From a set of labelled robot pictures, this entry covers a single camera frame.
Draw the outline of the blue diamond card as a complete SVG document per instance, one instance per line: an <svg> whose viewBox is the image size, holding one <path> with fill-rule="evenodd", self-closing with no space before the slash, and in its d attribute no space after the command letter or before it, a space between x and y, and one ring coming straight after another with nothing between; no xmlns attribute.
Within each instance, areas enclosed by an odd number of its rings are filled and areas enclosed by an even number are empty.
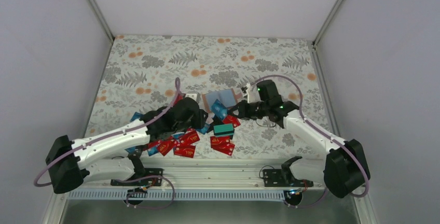
<svg viewBox="0 0 440 224"><path fill-rule="evenodd" d="M218 99L216 99L211 105L211 112L213 112L221 121L223 121L228 115L228 109Z"/></svg>

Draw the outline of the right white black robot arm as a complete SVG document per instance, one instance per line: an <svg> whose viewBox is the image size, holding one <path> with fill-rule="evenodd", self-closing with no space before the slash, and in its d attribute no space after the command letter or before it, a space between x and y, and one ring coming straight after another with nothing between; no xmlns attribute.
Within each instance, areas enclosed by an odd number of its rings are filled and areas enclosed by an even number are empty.
<svg viewBox="0 0 440 224"><path fill-rule="evenodd" d="M284 101L272 80L260 80L244 87L246 95L256 87L260 100L237 103L228 113L242 120L267 117L280 128L297 135L319 154L319 158L293 157L281 165L281 179L287 186L300 180L323 184L338 198L364 197L369 191L370 172L362 144L347 141L306 117L301 104Z"/></svg>

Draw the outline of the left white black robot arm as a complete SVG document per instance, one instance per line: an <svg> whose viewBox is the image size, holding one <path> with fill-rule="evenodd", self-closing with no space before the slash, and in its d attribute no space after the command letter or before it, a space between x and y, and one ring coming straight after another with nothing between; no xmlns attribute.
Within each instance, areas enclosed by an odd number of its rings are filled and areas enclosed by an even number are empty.
<svg viewBox="0 0 440 224"><path fill-rule="evenodd" d="M53 191L62 194L89 181L108 179L138 185L146 175L140 161L144 146L177 132L201 128L207 118L208 113L195 100L185 97L173 106L149 111L97 136L72 141L60 136L46 157Z"/></svg>

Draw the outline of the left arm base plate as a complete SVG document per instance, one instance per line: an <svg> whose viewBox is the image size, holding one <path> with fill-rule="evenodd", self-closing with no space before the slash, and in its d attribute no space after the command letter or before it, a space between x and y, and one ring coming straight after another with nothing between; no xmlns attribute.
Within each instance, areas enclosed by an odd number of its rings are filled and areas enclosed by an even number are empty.
<svg viewBox="0 0 440 224"><path fill-rule="evenodd" d="M127 187L150 187L150 186L161 186L162 179L160 178L145 178L147 176L162 176L162 168L145 168L143 174L134 174L129 179L124 181L111 180L111 186L127 186Z"/></svg>

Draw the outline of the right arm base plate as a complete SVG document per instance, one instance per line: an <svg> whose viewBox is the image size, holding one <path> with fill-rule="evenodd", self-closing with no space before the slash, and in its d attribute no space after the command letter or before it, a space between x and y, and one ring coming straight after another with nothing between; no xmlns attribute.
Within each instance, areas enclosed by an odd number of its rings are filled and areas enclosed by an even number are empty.
<svg viewBox="0 0 440 224"><path fill-rule="evenodd" d="M287 181L282 176L280 169L263 169L262 178L265 187L313 187L314 183L309 180L292 179Z"/></svg>

